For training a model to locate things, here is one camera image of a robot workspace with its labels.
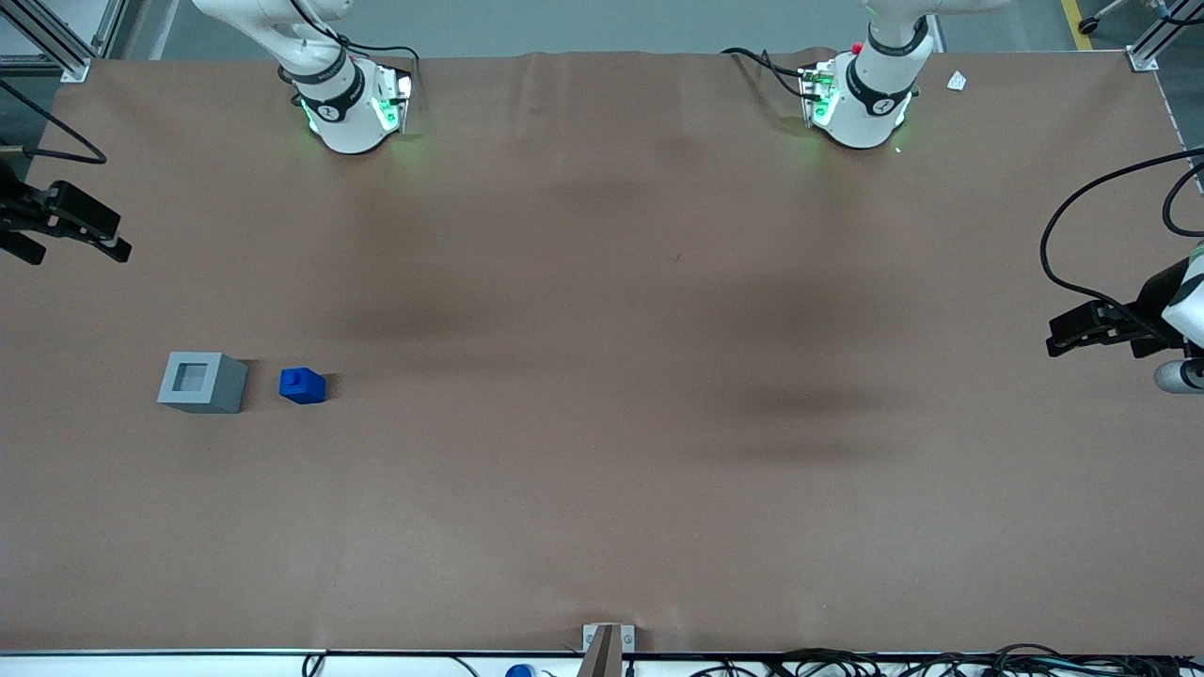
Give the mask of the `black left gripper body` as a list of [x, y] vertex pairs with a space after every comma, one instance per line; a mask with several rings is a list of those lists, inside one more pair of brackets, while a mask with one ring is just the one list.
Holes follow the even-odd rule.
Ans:
[[1184, 338], [1184, 334], [1162, 317], [1178, 294], [1188, 265], [1188, 259], [1181, 259], [1155, 273], [1143, 284], [1135, 300], [1127, 305], [1131, 313], [1147, 325], [1147, 329], [1138, 330], [1139, 338], [1131, 341], [1132, 357], [1135, 359], [1149, 358], [1162, 351], [1180, 351], [1184, 357], [1191, 357], [1190, 342]]

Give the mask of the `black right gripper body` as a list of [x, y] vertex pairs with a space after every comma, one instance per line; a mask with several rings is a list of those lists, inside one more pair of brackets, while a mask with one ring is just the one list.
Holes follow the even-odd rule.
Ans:
[[8, 161], [1, 163], [1, 231], [2, 237], [17, 232], [39, 232], [57, 237], [52, 226], [51, 205], [57, 199], [57, 186], [39, 189], [18, 179]]

